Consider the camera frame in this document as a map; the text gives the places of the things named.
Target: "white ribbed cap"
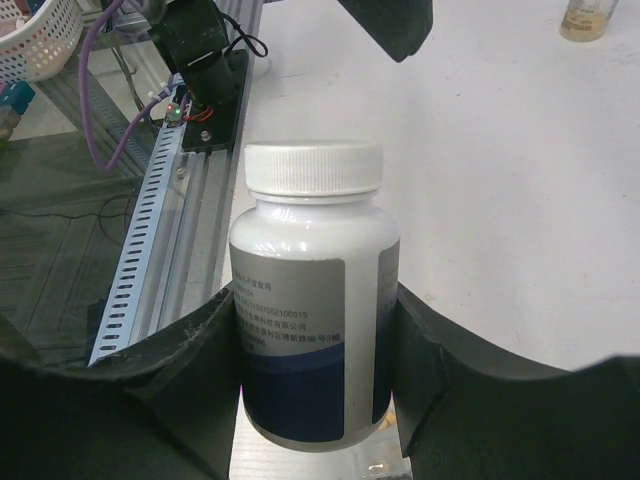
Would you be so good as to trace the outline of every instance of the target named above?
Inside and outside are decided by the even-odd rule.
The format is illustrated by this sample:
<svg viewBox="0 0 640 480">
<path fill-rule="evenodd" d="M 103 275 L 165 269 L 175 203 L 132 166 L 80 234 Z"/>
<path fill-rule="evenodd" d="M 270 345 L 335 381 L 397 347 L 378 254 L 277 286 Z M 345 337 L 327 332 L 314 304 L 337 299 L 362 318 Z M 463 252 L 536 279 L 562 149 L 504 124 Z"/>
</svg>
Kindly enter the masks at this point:
<svg viewBox="0 0 640 480">
<path fill-rule="evenodd" d="M 332 196 L 382 186 L 382 147 L 349 141 L 252 143 L 245 149 L 249 190 L 280 196 Z"/>
</svg>

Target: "clear glass container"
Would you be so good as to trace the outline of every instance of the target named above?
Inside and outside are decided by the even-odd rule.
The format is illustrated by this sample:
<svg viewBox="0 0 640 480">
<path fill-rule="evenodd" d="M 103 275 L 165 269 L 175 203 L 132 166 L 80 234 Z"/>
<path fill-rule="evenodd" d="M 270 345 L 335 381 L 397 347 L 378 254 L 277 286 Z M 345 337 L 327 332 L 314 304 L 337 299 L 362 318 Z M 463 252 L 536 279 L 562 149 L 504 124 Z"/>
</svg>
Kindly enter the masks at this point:
<svg viewBox="0 0 640 480">
<path fill-rule="evenodd" d="M 573 42 L 602 37 L 620 0 L 570 0 L 560 34 Z"/>
</svg>

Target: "floor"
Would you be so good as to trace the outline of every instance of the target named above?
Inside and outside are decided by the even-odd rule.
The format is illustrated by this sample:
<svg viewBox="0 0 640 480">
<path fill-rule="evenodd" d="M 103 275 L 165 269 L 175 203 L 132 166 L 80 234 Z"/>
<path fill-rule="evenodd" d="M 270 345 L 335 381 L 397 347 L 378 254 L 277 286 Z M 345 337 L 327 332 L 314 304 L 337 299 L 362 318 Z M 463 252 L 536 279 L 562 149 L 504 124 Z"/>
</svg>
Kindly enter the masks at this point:
<svg viewBox="0 0 640 480">
<path fill-rule="evenodd" d="M 153 45 L 123 46 L 123 52 L 143 99 L 160 90 L 168 74 Z M 132 118 L 135 105 L 111 52 L 94 52 L 90 67 Z M 84 135 L 34 88 L 36 97 L 0 154 L 0 322 L 15 326 L 44 363 L 79 366 L 92 347 L 95 317 L 126 235 L 125 212 L 134 208 L 141 179 L 98 172 Z"/>
</svg>

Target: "white table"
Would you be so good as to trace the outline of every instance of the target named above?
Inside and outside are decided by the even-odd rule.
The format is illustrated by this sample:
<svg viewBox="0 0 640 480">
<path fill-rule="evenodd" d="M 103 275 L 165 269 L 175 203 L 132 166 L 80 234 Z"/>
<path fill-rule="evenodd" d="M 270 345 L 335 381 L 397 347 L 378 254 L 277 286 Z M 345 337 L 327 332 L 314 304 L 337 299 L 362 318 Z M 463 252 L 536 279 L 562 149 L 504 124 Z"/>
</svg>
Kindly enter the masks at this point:
<svg viewBox="0 0 640 480">
<path fill-rule="evenodd" d="M 487 340 L 575 369 L 640 352 L 640 4 L 576 44 L 558 34 L 566 3 L 437 1 L 400 65 L 335 0 L 267 5 L 244 141 L 384 144 L 400 280 Z M 232 221 L 253 206 L 242 170 Z M 241 456 L 232 478 L 254 478 Z"/>
</svg>

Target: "perforated metal strip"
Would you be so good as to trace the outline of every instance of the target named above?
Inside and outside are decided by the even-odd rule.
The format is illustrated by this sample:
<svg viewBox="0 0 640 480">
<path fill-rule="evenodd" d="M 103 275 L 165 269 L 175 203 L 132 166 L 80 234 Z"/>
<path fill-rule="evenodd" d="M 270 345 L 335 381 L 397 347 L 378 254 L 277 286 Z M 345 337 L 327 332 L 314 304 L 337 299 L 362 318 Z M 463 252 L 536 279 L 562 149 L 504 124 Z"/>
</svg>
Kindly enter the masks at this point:
<svg viewBox="0 0 640 480">
<path fill-rule="evenodd" d="M 167 194 L 171 172 L 180 154 L 184 127 L 164 126 L 156 140 L 149 168 L 120 255 L 109 299 L 91 354 L 91 361 L 126 348 L 131 343 L 136 311 L 154 238 Z"/>
</svg>

